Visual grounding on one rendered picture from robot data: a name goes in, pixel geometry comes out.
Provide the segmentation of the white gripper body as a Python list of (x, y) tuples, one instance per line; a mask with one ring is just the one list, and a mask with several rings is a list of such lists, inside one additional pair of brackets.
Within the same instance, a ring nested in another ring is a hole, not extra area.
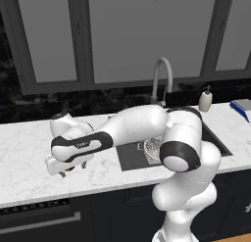
[(49, 155), (44, 159), (44, 164), (46, 165), (48, 172), (51, 175), (59, 174), (60, 171), (65, 171), (65, 169), (69, 169), (70, 167), (81, 166), (83, 162), (88, 162), (92, 160), (94, 157), (93, 154), (77, 157), (70, 163), (63, 163), (56, 160), (52, 155)]

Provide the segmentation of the dark sink basin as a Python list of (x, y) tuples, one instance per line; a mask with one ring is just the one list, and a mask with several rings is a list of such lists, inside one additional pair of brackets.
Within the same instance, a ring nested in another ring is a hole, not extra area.
[[(205, 123), (202, 124), (202, 140), (216, 145), (223, 157), (231, 156), (229, 149)], [(122, 171), (153, 168), (161, 165), (160, 162), (152, 164), (147, 161), (143, 151), (143, 142), (118, 146), (117, 153)]]

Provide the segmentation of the metal mesh colander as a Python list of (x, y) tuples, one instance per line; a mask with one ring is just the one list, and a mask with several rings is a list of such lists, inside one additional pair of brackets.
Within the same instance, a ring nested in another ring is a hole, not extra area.
[(150, 138), (144, 142), (143, 150), (149, 165), (157, 165), (161, 163), (160, 161), (161, 145), (162, 145), (162, 139), (160, 137)]

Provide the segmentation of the grey curved sink faucet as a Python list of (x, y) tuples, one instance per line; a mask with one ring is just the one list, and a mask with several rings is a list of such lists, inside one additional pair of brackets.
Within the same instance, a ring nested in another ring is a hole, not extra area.
[[(159, 101), (157, 97), (157, 90), (158, 90), (158, 81), (159, 81), (159, 70), (161, 66), (164, 66), (166, 70), (167, 86), (164, 90), (163, 99)], [(157, 60), (154, 67), (153, 87), (152, 87), (152, 95), (150, 97), (150, 103), (153, 105), (166, 107), (167, 106), (166, 96), (173, 92), (173, 84), (174, 84), (174, 78), (173, 78), (173, 70), (172, 70), (171, 64), (165, 57), (161, 57)]]

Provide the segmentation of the black dishwasher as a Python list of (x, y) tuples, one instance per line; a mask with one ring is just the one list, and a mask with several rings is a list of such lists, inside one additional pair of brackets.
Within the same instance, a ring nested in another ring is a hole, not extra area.
[(94, 242), (90, 199), (73, 197), (1, 208), (0, 242)]

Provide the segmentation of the dark cupboard door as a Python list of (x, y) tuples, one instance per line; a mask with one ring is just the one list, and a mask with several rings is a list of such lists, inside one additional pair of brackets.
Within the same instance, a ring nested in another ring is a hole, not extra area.
[(165, 213), (152, 201), (154, 185), (91, 196), (95, 242), (152, 242)]
[(220, 173), (213, 183), (216, 202), (203, 210), (193, 221), (191, 230), (200, 242), (251, 233), (251, 169)]

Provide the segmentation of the grey framed window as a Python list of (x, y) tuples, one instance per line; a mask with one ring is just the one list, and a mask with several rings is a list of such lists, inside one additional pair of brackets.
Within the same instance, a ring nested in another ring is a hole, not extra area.
[(25, 95), (251, 77), (251, 0), (0, 0)]

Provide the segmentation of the beige soap dispenser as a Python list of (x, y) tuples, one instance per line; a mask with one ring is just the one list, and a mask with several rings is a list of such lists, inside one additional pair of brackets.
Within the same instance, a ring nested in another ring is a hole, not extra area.
[(211, 93), (211, 86), (207, 85), (199, 98), (198, 109), (201, 112), (208, 112), (213, 101), (213, 94)]

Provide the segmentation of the blue and grey sponge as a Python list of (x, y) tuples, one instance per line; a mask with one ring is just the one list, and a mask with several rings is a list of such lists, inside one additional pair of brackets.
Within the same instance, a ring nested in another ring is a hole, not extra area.
[(242, 115), (248, 122), (251, 122), (251, 100), (238, 99), (229, 103), (230, 107)]

